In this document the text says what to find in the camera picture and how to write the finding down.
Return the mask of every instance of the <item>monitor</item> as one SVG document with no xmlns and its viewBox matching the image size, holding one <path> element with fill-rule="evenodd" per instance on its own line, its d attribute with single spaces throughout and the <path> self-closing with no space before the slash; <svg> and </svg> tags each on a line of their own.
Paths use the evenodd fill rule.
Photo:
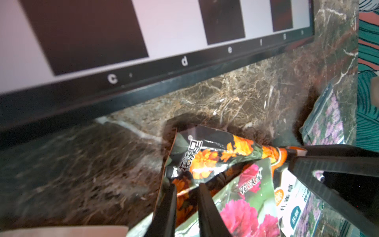
<svg viewBox="0 0 379 237">
<path fill-rule="evenodd" d="M 2 0 L 0 132 L 95 118 L 313 35 L 310 0 Z"/>
</svg>

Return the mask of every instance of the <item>white screen area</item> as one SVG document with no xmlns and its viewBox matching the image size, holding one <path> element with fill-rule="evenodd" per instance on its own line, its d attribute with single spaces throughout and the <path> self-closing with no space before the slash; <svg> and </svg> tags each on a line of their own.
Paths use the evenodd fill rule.
<svg viewBox="0 0 379 237">
<path fill-rule="evenodd" d="M 0 1 L 0 94 L 310 27 L 308 0 L 86 1 Z"/>
</svg>

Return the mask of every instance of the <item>teal fabric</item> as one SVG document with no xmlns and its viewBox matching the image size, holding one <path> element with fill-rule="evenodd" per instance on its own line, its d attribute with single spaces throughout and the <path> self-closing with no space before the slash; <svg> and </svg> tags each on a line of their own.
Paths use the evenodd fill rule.
<svg viewBox="0 0 379 237">
<path fill-rule="evenodd" d="M 366 42 L 377 44 L 379 39 L 379 26 L 359 20 L 358 37 Z"/>
<path fill-rule="evenodd" d="M 372 71 L 358 74 L 356 145 L 379 152 L 379 109 L 371 105 L 370 99 L 371 78 L 376 76 Z"/>
<path fill-rule="evenodd" d="M 358 45 L 359 58 L 379 65 L 379 50 L 370 46 L 359 44 Z"/>
<path fill-rule="evenodd" d="M 362 63 L 358 63 L 358 71 L 366 71 L 366 70 L 372 71 L 373 69 L 367 65 L 364 65 Z"/>
</svg>

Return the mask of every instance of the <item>monitor screen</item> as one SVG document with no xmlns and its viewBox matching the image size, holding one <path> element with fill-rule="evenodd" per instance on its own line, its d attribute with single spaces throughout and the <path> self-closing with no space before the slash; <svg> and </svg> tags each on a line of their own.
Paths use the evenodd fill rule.
<svg viewBox="0 0 379 237">
<path fill-rule="evenodd" d="M 309 0 L 2 0 L 0 120 L 312 35 Z"/>
</svg>

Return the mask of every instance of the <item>marble surface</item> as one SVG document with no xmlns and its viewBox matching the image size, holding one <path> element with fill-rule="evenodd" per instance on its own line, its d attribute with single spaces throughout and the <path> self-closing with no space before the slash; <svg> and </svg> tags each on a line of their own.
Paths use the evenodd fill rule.
<svg viewBox="0 0 379 237">
<path fill-rule="evenodd" d="M 181 123 L 297 144 L 328 82 L 355 139 L 358 1 L 314 0 L 315 41 L 0 152 L 0 228 L 121 224 L 152 212 Z"/>
</svg>

